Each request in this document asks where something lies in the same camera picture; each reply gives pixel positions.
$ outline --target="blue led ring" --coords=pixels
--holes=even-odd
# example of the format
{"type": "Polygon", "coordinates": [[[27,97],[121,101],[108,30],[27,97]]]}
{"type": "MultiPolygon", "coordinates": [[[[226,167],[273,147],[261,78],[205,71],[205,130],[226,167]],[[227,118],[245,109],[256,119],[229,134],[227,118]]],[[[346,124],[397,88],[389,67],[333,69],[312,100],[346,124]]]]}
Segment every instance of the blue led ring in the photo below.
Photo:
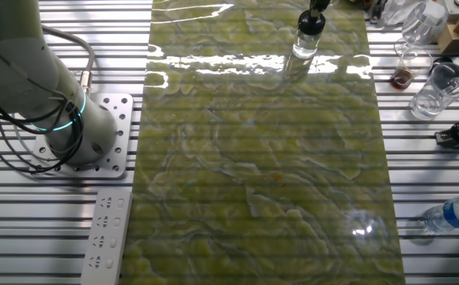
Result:
{"type": "MultiPolygon", "coordinates": [[[[85,93],[84,93],[84,104],[82,105],[82,109],[80,109],[80,112],[78,113],[78,116],[80,116],[83,112],[84,112],[84,109],[85,109],[85,103],[87,101],[87,98],[85,98],[85,93]]],[[[64,128],[67,128],[69,126],[71,126],[71,124],[73,124],[73,121],[70,121],[69,123],[65,124],[64,126],[62,127],[56,127],[54,130],[52,131],[58,131],[58,130],[62,130],[64,128]]],[[[41,128],[41,127],[37,127],[37,126],[34,126],[36,127],[38,130],[40,131],[46,131],[47,129],[44,129],[44,128],[41,128]]]]}

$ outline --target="bottle label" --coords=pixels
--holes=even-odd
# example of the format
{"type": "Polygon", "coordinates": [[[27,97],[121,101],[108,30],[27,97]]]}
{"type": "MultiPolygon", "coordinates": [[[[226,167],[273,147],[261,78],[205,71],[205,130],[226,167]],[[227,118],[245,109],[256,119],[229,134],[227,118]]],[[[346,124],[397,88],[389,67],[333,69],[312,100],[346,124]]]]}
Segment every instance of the bottle label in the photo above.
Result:
{"type": "Polygon", "coordinates": [[[446,221],[456,228],[459,228],[459,219],[454,214],[454,207],[453,201],[447,201],[444,203],[444,207],[442,207],[442,211],[444,212],[444,218],[446,221]]]}

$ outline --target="glass cup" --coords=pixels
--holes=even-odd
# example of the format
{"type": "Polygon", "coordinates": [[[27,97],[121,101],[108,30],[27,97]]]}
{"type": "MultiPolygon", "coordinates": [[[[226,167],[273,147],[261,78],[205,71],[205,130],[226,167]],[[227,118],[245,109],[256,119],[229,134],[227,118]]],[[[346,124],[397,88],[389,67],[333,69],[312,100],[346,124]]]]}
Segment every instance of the glass cup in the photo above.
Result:
{"type": "Polygon", "coordinates": [[[423,1],[409,14],[402,28],[402,39],[395,44],[395,52],[401,55],[408,48],[422,47],[435,41],[448,20],[449,14],[437,2],[423,1]]]}
{"type": "Polygon", "coordinates": [[[433,59],[428,51],[410,48],[402,54],[398,66],[389,79],[391,85],[399,90],[408,88],[414,78],[427,74],[432,68],[433,59]]]}
{"type": "Polygon", "coordinates": [[[441,63],[434,68],[425,86],[412,98],[412,114],[421,120],[433,120],[442,110],[459,99],[459,66],[441,63]]]}

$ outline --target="electrical outlet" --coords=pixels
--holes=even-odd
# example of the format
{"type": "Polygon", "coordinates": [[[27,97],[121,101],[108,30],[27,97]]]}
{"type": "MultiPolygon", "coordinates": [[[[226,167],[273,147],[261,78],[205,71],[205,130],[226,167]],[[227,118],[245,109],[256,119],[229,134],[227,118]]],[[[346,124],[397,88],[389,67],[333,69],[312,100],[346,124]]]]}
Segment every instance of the electrical outlet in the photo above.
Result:
{"type": "Polygon", "coordinates": [[[131,200],[131,192],[126,190],[97,193],[82,285],[115,285],[119,282],[131,200]]]}

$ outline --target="bottle cap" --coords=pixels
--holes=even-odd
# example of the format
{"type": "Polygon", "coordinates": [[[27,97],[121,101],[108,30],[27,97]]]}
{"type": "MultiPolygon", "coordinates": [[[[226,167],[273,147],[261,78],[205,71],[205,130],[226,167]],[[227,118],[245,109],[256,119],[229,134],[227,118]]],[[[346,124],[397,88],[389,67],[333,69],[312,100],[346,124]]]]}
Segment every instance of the bottle cap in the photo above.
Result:
{"type": "Polygon", "coordinates": [[[326,19],[323,14],[311,17],[310,11],[305,11],[298,18],[298,29],[306,35],[315,36],[323,32],[326,19]]]}

